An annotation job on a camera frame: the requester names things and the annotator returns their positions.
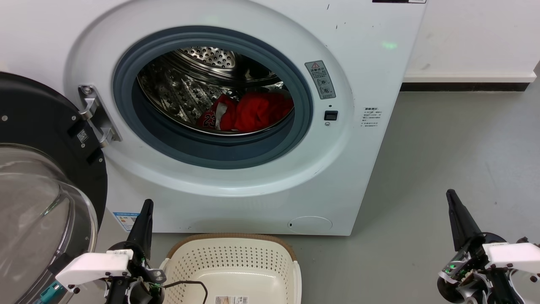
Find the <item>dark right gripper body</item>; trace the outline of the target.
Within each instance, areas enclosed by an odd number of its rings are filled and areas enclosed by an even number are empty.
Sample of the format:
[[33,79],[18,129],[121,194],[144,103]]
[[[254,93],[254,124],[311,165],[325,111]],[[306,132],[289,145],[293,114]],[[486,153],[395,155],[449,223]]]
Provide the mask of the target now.
[[452,304],[524,304],[515,289],[514,263],[497,265],[488,250],[507,243],[494,233],[479,233],[465,241],[437,279],[440,295]]

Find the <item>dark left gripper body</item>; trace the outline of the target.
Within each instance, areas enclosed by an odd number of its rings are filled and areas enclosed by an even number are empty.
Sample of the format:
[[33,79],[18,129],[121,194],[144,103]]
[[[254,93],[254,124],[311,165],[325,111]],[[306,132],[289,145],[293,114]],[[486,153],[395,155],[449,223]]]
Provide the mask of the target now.
[[108,253],[132,253],[127,270],[120,275],[106,275],[105,304],[162,304],[166,275],[150,267],[150,247],[124,241],[109,248]]

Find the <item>stainless steel washing machine drum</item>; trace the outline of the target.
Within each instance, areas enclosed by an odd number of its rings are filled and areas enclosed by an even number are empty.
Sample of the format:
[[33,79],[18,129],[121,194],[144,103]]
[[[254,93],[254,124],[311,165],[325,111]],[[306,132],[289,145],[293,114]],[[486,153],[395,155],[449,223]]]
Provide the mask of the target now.
[[197,126],[199,117],[221,94],[240,100],[248,92],[278,92],[292,98],[271,69],[245,54],[214,46],[188,46],[163,54],[141,69],[137,81],[160,113],[178,125],[209,135],[257,135],[281,125],[294,110],[278,123],[251,133]]

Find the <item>small white text sticker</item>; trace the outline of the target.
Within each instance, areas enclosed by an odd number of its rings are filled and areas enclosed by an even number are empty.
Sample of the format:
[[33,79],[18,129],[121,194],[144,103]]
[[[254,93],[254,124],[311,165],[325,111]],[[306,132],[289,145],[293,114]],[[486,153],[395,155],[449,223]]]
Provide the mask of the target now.
[[374,128],[378,127],[382,120],[383,112],[378,107],[364,107],[361,117],[361,127]]

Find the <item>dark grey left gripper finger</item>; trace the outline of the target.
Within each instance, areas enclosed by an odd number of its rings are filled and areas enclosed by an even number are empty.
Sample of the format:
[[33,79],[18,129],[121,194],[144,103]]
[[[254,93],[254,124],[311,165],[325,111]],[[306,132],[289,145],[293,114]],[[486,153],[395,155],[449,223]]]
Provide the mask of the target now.
[[154,202],[151,199],[146,199],[127,238],[128,248],[145,258],[151,257],[153,214]]

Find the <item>black wall baseboard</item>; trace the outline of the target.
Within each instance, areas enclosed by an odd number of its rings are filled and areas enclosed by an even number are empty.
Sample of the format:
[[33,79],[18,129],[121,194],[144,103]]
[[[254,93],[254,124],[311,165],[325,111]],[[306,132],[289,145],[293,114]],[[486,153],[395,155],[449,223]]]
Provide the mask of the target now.
[[434,82],[403,83],[401,92],[525,92],[529,83],[497,83],[497,82]]

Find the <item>cream perforated laundry basket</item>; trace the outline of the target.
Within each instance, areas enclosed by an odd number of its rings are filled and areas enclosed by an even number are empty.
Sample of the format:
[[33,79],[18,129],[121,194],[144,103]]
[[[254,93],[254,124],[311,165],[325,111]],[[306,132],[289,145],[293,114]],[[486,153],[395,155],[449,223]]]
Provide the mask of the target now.
[[175,244],[162,262],[163,304],[214,304],[248,296],[249,304],[302,304],[302,275],[293,248],[254,233],[201,233]]

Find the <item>round white filter cover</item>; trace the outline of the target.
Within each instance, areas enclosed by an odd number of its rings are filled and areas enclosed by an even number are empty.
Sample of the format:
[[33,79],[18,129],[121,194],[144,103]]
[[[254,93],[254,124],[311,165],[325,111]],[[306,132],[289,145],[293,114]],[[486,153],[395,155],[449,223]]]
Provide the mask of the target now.
[[300,216],[289,221],[287,227],[302,235],[326,235],[332,228],[332,222],[320,216]]

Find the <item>white front-load washing machine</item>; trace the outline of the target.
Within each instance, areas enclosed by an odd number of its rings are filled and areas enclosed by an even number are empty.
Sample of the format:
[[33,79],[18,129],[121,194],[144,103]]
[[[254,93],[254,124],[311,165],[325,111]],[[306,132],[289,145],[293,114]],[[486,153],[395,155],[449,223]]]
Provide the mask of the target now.
[[[100,94],[122,137],[102,148],[105,210],[140,213],[154,202],[159,233],[293,233],[300,216],[349,236],[394,108],[427,0],[0,0],[0,72],[38,81],[84,109],[80,85]],[[289,58],[308,82],[313,115],[291,151],[240,169],[199,167],[143,142],[113,96],[123,54],[174,27],[245,33]],[[321,100],[306,62],[322,60],[336,98]],[[383,112],[361,127],[364,107]],[[338,111],[337,121],[324,121]]]

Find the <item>silver metal door hinge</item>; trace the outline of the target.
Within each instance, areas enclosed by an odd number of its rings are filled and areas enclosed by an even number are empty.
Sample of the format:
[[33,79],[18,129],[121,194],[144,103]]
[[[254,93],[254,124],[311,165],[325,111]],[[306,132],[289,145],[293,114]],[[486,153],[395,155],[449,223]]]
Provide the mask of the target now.
[[113,142],[121,142],[123,139],[110,118],[97,89],[92,85],[80,85],[78,94],[81,104],[84,106],[79,114],[91,125],[100,146],[104,148]]

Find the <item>grey rubber door gasket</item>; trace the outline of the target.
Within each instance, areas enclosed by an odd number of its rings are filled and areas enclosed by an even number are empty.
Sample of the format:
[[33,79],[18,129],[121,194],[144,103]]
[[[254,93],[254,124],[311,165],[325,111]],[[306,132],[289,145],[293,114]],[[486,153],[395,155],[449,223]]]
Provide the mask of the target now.
[[[135,85],[135,78],[151,60],[191,43],[224,46],[275,71],[291,91],[293,117],[271,130],[238,137],[207,135],[166,119],[148,105],[143,91]],[[311,90],[293,62],[262,40],[219,27],[174,27],[146,36],[123,54],[114,72],[112,88],[120,115],[137,137],[174,160],[199,167],[240,169],[268,163],[295,148],[312,122]]]

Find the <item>black round glass washer door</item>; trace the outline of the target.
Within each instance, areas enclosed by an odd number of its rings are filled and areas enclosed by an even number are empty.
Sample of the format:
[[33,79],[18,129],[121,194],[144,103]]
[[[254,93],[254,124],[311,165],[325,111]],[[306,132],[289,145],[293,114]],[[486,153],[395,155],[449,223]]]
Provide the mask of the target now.
[[56,281],[52,262],[95,249],[107,190],[102,148],[78,108],[0,72],[0,304],[32,304]]

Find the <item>grey warning label sticker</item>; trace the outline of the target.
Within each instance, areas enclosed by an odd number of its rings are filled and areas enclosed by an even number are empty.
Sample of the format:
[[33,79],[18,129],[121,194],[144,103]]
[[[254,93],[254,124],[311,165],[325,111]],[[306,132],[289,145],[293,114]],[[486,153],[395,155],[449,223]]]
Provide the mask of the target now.
[[319,98],[321,100],[336,98],[334,85],[324,62],[322,60],[316,60],[306,62],[304,65],[316,85]]

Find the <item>red sports jersey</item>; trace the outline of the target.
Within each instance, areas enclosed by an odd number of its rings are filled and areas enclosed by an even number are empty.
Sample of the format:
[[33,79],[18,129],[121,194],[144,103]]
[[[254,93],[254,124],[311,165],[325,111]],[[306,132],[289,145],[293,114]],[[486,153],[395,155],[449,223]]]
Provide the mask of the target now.
[[278,92],[248,92],[240,100],[221,94],[197,120],[197,126],[223,132],[251,133],[285,118],[294,108],[292,98]]

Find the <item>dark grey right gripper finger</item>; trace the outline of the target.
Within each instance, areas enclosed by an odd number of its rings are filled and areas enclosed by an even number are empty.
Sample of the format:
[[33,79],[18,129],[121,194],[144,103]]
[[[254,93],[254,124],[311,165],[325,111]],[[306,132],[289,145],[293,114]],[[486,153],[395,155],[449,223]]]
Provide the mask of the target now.
[[454,250],[458,252],[482,231],[454,189],[447,190],[447,202]]

